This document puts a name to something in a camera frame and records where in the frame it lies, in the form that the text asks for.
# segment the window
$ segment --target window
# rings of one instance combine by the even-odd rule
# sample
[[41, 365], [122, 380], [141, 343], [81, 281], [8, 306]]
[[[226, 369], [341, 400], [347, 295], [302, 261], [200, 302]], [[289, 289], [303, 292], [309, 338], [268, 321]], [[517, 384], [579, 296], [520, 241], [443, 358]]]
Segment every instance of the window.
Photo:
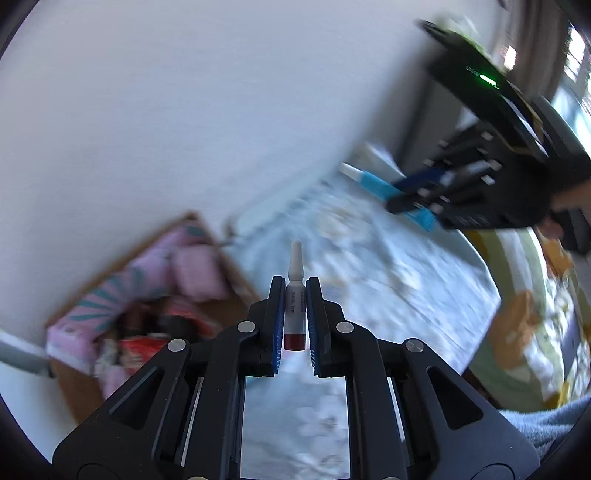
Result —
[[574, 29], [570, 29], [569, 52], [566, 55], [565, 74], [574, 82], [577, 81], [585, 58], [585, 42]]
[[589, 46], [571, 27], [564, 75], [552, 105], [591, 155], [591, 78]]
[[505, 53], [505, 61], [503, 63], [503, 66], [507, 70], [513, 70], [513, 67], [515, 67], [515, 60], [516, 59], [517, 59], [517, 51], [511, 45], [509, 45], [509, 47], [507, 48], [507, 51]]

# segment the gray towel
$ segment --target gray towel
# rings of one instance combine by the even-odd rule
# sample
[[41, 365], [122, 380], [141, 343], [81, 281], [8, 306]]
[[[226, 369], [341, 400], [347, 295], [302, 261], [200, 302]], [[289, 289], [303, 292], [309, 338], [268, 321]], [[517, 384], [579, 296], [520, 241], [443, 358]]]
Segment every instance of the gray towel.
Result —
[[501, 414], [534, 444], [542, 459], [554, 441], [566, 437], [590, 399], [591, 395], [587, 395], [555, 410], [535, 413], [503, 410]]

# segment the cardboard box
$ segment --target cardboard box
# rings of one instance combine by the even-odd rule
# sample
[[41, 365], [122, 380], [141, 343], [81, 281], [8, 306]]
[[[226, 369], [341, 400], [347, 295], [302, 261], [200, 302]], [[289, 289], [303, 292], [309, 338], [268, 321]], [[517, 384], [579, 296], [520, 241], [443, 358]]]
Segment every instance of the cardboard box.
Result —
[[[185, 220], [198, 221], [200, 227], [206, 232], [207, 243], [214, 246], [217, 250], [220, 268], [231, 286], [230, 297], [228, 299], [206, 301], [200, 303], [199, 307], [210, 317], [217, 320], [223, 327], [244, 320], [250, 304], [260, 300], [260, 298], [257, 298], [255, 290], [245, 281], [236, 265], [220, 250], [219, 243], [214, 239], [211, 231], [206, 227], [201, 217], [196, 213], [189, 213], [160, 229], [151, 238], [134, 248], [128, 255], [114, 262], [103, 273], [80, 288], [80, 290], [72, 295], [71, 299], [51, 317], [47, 322], [46, 327], [53, 325], [62, 318], [84, 295], [86, 295], [88, 291], [100, 285], [114, 272], [123, 269], [127, 263], [149, 248], [161, 235], [175, 228]], [[56, 359], [51, 359], [50, 363], [74, 419], [78, 423], [81, 423], [102, 404], [103, 399], [96, 378], [81, 373]]]

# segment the teal stripe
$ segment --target teal stripe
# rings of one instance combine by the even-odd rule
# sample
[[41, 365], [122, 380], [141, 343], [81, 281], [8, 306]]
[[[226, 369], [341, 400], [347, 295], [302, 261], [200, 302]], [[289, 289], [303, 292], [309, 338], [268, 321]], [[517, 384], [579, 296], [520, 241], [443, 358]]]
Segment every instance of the teal stripe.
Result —
[[191, 236], [205, 236], [205, 230], [198, 226], [187, 225], [185, 231]]
[[144, 284], [144, 272], [142, 272], [138, 267], [134, 267], [134, 293], [135, 296], [139, 296], [141, 293], [141, 288]]
[[98, 325], [97, 327], [95, 327], [95, 332], [98, 332], [98, 333], [104, 332], [110, 326], [111, 326], [111, 323], [110, 322], [101, 323], [100, 325]]
[[89, 313], [88, 315], [72, 315], [68, 318], [76, 322], [84, 322], [85, 320], [94, 320], [110, 316], [110, 313]]
[[101, 297], [102, 299], [112, 301], [113, 303], [119, 303], [119, 301], [113, 295], [102, 288], [95, 288], [91, 293], [97, 297]]
[[119, 275], [111, 275], [107, 279], [107, 281], [115, 287], [115, 289], [117, 290], [119, 295], [121, 295], [121, 297], [125, 298], [127, 296], [125, 286], [123, 285], [123, 282], [121, 281], [121, 277]]
[[108, 305], [101, 305], [100, 303], [95, 303], [94, 301], [82, 299], [78, 302], [79, 307], [88, 307], [90, 309], [101, 309], [101, 310], [112, 310], [113, 307], [109, 307]]

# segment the metal screw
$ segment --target metal screw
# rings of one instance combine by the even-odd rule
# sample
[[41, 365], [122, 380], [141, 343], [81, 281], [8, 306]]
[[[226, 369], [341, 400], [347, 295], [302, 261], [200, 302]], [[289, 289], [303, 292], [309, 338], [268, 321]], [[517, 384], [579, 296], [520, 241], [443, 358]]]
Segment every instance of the metal screw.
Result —
[[240, 322], [238, 324], [238, 330], [242, 333], [252, 332], [255, 328], [256, 325], [250, 320], [245, 320], [244, 322]]
[[180, 352], [184, 350], [187, 346], [187, 342], [185, 342], [182, 338], [175, 338], [174, 340], [170, 340], [168, 343], [168, 350], [171, 352]]
[[339, 322], [336, 324], [336, 329], [340, 333], [351, 333], [355, 327], [351, 322]]
[[409, 352], [419, 353], [423, 351], [425, 347], [421, 340], [417, 340], [416, 338], [410, 339], [408, 342], [404, 344]]

